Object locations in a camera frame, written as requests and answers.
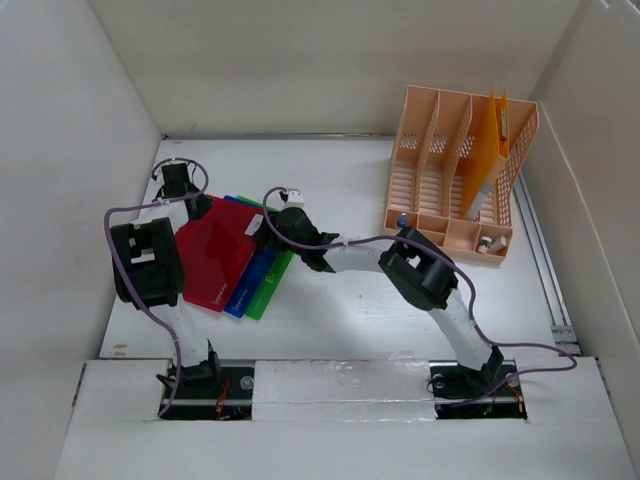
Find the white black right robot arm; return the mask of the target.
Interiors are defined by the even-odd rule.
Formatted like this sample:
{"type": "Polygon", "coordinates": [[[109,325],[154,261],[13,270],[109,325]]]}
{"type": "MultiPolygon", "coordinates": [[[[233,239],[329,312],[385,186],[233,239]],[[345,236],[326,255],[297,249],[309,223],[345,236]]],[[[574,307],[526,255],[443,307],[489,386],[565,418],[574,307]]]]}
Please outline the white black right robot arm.
{"type": "Polygon", "coordinates": [[[458,362],[453,381],[462,398],[497,384],[502,353],[477,331],[458,289],[455,263],[417,229],[348,238],[319,231],[303,209],[288,207],[266,215],[253,238],[261,248],[293,252],[316,272],[384,274],[406,302],[434,319],[450,343],[458,362]]]}

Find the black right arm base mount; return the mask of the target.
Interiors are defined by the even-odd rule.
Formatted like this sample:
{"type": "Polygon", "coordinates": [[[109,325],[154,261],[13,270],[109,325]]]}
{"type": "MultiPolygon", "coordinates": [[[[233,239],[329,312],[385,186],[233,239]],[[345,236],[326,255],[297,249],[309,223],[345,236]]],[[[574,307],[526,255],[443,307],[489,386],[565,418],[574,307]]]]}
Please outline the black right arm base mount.
{"type": "Polygon", "coordinates": [[[426,389],[433,394],[435,417],[444,420],[526,420],[527,410],[519,380],[498,384],[517,372],[513,364],[503,364],[490,386],[471,386],[457,364],[434,364],[426,389]]]}

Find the red folder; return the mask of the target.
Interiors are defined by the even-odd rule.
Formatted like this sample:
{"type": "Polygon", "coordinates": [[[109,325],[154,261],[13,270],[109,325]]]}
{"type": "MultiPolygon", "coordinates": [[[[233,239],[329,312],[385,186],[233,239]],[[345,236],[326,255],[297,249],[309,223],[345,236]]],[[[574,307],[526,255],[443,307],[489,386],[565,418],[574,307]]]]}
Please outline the red folder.
{"type": "Polygon", "coordinates": [[[262,219],[256,206],[215,197],[203,218],[178,231],[185,301],[214,312],[224,309],[256,250],[253,234],[262,219]]]}

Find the orange folder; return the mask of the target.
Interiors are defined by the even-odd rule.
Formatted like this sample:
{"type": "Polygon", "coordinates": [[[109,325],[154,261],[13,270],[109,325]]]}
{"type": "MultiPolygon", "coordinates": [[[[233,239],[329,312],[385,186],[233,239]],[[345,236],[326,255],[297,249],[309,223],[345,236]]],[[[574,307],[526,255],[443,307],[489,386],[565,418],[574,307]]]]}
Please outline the orange folder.
{"type": "Polygon", "coordinates": [[[463,169],[460,213],[475,220],[507,162],[509,152],[509,106],[507,91],[497,99],[491,91],[471,153],[463,169]]]}

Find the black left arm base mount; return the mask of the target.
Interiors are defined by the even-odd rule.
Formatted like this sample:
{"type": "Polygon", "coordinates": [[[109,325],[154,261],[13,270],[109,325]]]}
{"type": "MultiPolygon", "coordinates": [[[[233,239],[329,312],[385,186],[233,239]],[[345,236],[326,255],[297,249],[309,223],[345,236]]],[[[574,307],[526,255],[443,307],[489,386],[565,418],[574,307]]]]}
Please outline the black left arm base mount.
{"type": "Polygon", "coordinates": [[[250,420],[253,407],[255,366],[222,366],[222,380],[213,386],[180,386],[163,420],[241,421],[250,420]]]}

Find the staples box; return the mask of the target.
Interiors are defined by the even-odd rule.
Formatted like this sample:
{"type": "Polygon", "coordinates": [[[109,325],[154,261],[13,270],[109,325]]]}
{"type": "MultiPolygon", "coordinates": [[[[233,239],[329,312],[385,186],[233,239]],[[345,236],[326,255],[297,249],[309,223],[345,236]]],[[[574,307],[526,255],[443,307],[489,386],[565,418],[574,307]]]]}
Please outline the staples box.
{"type": "Polygon", "coordinates": [[[508,237],[506,235],[500,235],[492,239],[489,245],[489,252],[497,254],[508,247],[508,237]]]}

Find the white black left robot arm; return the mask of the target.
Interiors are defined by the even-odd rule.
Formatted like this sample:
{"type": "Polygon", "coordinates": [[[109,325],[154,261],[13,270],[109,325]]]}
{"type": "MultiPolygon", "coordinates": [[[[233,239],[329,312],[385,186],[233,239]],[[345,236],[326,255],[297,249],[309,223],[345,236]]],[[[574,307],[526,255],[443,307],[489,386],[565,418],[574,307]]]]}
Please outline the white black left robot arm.
{"type": "Polygon", "coordinates": [[[151,203],[134,208],[139,213],[134,222],[110,224],[113,214],[130,208],[113,208],[104,217],[117,296],[164,328],[174,344],[175,360],[158,376],[172,399],[211,398],[223,384],[218,355],[184,300],[186,274],[178,246],[178,234],[197,231],[213,206],[206,188],[197,187],[189,173],[202,169],[193,160],[163,160],[152,170],[159,190],[151,203]]]}

